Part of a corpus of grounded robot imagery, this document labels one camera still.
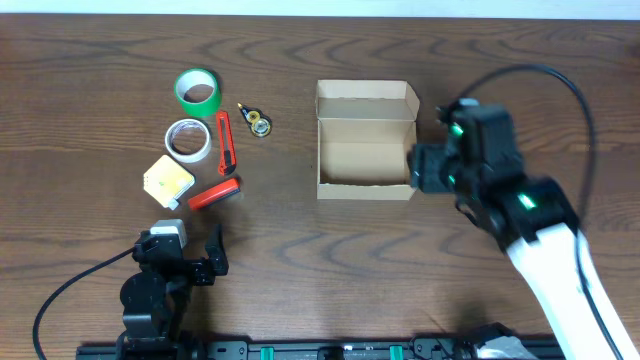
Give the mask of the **red black stapler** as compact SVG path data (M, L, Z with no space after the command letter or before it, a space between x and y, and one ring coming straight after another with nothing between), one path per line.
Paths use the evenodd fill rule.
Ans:
M239 192L240 181L230 178L189 198L188 206L192 211L200 210Z

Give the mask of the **yellow sticky note pad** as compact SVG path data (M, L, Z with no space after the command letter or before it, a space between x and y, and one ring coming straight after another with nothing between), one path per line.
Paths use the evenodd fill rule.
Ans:
M168 155L162 155L143 175L143 189L164 208L175 210L195 177Z

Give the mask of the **red utility knife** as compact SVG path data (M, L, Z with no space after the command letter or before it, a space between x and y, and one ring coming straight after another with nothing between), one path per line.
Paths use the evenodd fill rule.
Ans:
M218 172L223 176L227 176L235 171L237 165L230 118L226 111L218 111L215 118L221 155Z

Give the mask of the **white tape roll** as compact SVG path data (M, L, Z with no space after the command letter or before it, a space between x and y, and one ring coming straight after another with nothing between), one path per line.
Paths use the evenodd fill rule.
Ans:
M177 135L187 129L200 130L205 135L204 144L193 153L180 152L174 144ZM181 163L196 163L207 157L212 148L212 137L209 127L202 121L197 119L181 119L173 123L166 131L164 136L164 144L169 154Z

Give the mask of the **brown cardboard box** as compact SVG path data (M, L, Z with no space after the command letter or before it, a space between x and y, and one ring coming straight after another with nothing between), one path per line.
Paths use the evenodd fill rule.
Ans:
M320 80L319 200L407 201L420 100L403 80Z

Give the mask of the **green tape roll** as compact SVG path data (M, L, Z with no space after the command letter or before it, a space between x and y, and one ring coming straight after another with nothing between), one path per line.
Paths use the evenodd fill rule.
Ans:
M209 86L211 94L198 102L187 100L187 92L200 85ZM220 108L221 91L217 78L205 69L193 68L180 74L174 84L174 94L184 111L194 117L214 115Z

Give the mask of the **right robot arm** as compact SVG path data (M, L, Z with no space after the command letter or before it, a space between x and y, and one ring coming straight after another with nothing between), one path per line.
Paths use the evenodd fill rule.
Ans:
M531 177L501 105L463 98L442 109L443 145L416 144L412 187L446 192L489 233L540 304L568 359L636 359L639 353L602 285L579 217L561 186Z

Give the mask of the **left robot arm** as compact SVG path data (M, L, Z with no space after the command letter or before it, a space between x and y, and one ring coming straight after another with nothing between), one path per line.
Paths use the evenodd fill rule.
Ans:
M134 243L132 258L140 272L122 286L125 331L116 342L117 359L205 359L204 342L181 329L192 290L225 276L229 263L222 226L214 226L205 243L207 255L186 259L184 222L160 220Z

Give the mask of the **correction tape dispenser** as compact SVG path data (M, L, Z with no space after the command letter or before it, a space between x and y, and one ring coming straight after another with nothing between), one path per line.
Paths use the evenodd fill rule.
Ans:
M238 108L252 135L264 138L271 133L272 121L260 109L238 103Z

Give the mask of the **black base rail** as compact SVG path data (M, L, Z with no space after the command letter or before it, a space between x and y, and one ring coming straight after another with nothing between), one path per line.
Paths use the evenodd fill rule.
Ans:
M81 360L208 359L208 360L326 360L326 359L477 359L468 345L450 338L414 338L410 341L248 343L217 341L191 351L135 351L128 344L81 346Z

